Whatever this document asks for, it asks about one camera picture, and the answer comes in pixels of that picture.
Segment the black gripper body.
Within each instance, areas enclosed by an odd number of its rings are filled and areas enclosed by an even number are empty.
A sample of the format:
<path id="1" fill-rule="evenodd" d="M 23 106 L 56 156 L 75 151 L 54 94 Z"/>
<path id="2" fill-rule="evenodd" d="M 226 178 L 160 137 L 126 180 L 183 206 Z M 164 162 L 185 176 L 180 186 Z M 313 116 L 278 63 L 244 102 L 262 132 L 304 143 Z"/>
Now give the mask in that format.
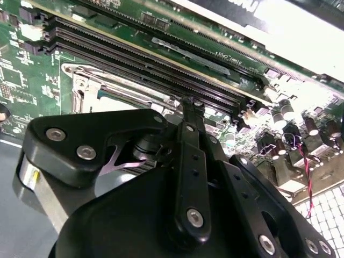
<path id="1" fill-rule="evenodd" d="M 213 137 L 78 208 L 51 257 L 251 257 L 240 170 Z"/>

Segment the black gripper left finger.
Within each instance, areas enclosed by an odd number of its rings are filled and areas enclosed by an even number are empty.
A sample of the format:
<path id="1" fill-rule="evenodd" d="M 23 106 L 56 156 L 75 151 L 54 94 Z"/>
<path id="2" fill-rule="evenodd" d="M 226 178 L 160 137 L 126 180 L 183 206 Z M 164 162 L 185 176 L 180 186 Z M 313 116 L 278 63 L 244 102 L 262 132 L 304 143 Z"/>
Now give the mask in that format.
<path id="1" fill-rule="evenodd" d="M 198 104 L 184 99 L 181 107 L 176 123 L 152 109 L 37 118 L 26 130 L 17 177 L 60 234 L 78 208 L 170 165 L 179 140 L 199 139 Z"/>

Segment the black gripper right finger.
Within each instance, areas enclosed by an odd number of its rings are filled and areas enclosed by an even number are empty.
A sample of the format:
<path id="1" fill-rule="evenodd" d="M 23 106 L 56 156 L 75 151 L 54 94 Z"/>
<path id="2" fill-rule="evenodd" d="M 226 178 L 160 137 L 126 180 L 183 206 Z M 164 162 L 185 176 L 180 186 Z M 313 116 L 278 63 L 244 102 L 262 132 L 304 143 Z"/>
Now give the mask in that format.
<path id="1" fill-rule="evenodd" d="M 198 257 L 335 257 L 326 239 L 241 155 L 227 158 L 197 107 Z"/>

